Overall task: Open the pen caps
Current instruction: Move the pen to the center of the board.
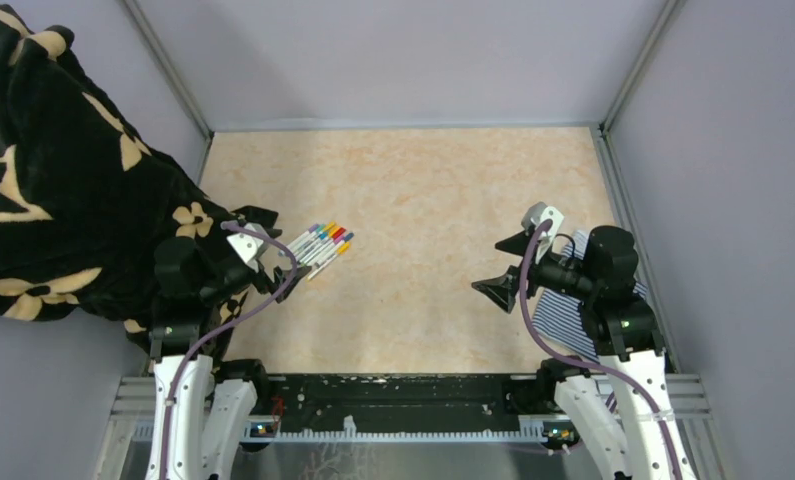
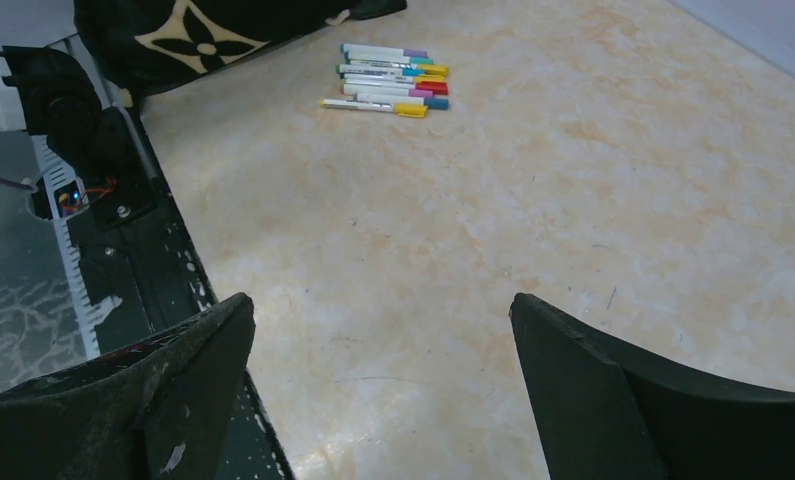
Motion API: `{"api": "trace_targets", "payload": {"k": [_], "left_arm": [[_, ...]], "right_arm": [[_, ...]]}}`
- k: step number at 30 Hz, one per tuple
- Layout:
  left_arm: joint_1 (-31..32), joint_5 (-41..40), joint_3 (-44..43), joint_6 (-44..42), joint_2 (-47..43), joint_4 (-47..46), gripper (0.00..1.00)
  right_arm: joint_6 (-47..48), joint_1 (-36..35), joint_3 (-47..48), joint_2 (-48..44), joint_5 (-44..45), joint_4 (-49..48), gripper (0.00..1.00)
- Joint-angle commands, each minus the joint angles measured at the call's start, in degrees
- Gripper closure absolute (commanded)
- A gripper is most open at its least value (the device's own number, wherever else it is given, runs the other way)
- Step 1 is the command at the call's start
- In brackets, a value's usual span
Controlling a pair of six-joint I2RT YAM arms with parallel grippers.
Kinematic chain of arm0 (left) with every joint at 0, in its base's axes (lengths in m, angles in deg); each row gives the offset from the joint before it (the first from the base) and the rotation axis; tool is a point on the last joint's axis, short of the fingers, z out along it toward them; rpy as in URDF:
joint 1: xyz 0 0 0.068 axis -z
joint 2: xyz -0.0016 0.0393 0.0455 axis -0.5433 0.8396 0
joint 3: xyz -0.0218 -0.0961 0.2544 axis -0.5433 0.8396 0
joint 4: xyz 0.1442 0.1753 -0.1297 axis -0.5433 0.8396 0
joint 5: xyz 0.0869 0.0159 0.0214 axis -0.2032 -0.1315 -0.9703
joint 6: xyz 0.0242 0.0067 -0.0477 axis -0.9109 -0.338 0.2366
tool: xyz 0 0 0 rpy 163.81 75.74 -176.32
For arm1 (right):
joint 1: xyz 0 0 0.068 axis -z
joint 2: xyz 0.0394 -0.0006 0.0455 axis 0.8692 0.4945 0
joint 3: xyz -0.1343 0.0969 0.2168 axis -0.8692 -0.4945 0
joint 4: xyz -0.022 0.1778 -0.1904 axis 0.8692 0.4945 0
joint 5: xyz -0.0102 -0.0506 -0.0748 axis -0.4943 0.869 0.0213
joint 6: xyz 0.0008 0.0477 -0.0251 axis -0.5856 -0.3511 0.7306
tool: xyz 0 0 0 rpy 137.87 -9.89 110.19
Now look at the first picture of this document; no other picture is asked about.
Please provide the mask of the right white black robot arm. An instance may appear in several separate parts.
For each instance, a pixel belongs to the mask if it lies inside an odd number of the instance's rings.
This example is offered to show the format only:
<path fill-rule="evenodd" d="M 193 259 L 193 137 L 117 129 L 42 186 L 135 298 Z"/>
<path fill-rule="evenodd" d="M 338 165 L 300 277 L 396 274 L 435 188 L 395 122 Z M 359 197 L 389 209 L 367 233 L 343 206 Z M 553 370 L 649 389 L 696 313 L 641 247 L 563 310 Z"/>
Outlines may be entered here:
<path fill-rule="evenodd" d="M 521 264 L 472 285 L 506 312 L 519 307 L 548 354 L 538 371 L 538 403 L 568 416 L 604 479 L 695 478 L 668 393 L 664 340 L 654 311 L 635 291 L 633 235 L 599 226 L 583 258 L 564 258 L 538 252 L 540 242 L 552 241 L 552 226 L 545 220 L 497 242 L 497 250 L 519 256 Z M 595 361 L 562 355 L 542 339 L 527 306 L 540 288 L 577 300 Z"/>

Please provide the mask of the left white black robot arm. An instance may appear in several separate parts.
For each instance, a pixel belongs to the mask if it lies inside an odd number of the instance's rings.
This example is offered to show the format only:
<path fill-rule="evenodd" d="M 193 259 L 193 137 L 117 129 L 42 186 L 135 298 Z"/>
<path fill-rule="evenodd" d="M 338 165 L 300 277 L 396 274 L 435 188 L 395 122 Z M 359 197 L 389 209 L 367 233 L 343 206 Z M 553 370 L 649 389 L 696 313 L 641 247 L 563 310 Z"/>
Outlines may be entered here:
<path fill-rule="evenodd" d="M 271 224 L 234 219 L 221 228 L 221 259 L 191 237 L 166 240 L 154 254 L 160 292 L 149 332 L 155 363 L 149 479 L 230 478 L 249 415 L 273 399 L 260 360 L 215 360 L 202 349 L 265 308 L 224 321 L 223 300 L 254 286 L 269 295 L 268 303 L 281 302 L 309 270 L 292 261 L 287 270 L 265 272 L 260 258 L 269 247 L 290 251 Z"/>

